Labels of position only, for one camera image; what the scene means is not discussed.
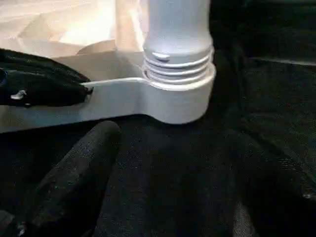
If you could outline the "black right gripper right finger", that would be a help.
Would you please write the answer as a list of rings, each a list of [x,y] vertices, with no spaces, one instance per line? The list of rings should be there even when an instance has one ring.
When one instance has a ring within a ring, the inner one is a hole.
[[[316,235],[316,180],[278,148],[236,134],[236,180],[261,237]]]

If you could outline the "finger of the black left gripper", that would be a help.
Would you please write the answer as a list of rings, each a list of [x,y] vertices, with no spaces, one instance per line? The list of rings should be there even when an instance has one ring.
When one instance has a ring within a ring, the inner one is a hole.
[[[58,86],[41,88],[0,89],[0,104],[14,107],[63,107],[85,102],[93,90],[81,84],[76,86]]]
[[[58,85],[89,82],[88,77],[52,59],[1,48],[0,84],[4,85],[12,76],[21,79],[43,77]]]

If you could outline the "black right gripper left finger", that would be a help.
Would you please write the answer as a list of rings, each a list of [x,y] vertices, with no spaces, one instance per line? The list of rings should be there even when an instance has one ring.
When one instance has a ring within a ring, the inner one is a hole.
[[[116,123],[98,123],[46,174],[23,212],[26,237],[92,235],[120,136]]]

